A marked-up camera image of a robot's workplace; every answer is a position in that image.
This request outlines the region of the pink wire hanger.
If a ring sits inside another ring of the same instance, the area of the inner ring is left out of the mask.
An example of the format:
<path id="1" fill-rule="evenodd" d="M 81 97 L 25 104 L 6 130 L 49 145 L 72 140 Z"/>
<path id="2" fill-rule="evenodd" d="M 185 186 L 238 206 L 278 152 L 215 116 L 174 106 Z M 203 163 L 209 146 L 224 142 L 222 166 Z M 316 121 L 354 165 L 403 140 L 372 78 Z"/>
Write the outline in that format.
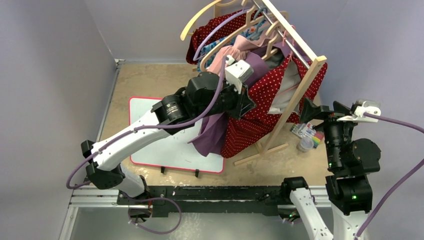
<path id="1" fill-rule="evenodd" d="M 293 37 L 285 30 L 283 32 L 282 47 L 280 48 L 284 57 L 282 61 L 283 65 L 288 65 L 293 60 L 294 51 L 292 47 L 294 47 L 294 43 Z"/>

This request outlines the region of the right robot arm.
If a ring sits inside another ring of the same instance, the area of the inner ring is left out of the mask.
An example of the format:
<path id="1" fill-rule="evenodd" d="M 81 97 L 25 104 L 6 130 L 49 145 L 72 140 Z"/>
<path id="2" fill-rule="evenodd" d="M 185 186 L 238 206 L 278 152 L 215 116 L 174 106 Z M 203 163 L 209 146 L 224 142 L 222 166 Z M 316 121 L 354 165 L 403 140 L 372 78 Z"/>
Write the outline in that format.
<path id="1" fill-rule="evenodd" d="M 368 174 L 380 170 L 381 150 L 367 138 L 352 138 L 358 123 L 375 123 L 381 115 L 380 104 L 358 100 L 351 107 L 338 101 L 333 106 L 316 105 L 305 98 L 299 121 L 320 120 L 315 127 L 324 134 L 329 175 L 325 189 L 333 214 L 329 229 L 314 203 L 312 192 L 303 177 L 287 177 L 280 196 L 293 204 L 311 240 L 359 239 L 359 227 L 367 219 L 373 200 Z"/>

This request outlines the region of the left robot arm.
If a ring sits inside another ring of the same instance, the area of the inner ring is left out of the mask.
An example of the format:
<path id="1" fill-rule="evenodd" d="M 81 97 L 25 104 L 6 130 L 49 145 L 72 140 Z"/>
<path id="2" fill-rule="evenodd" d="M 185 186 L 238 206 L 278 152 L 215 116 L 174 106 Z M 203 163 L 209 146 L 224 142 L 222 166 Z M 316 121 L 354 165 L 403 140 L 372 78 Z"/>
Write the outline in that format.
<path id="1" fill-rule="evenodd" d="M 89 164 L 88 180 L 100 190 L 116 188 L 138 205 L 149 199 L 146 180 L 121 165 L 142 148 L 191 128 L 203 117 L 228 113 L 241 118 L 256 107 L 248 95 L 247 79 L 252 70 L 224 70 L 221 74 L 204 71 L 191 78 L 187 86 L 163 97 L 150 111 L 119 133 L 99 142 L 86 141 L 84 156 Z"/>

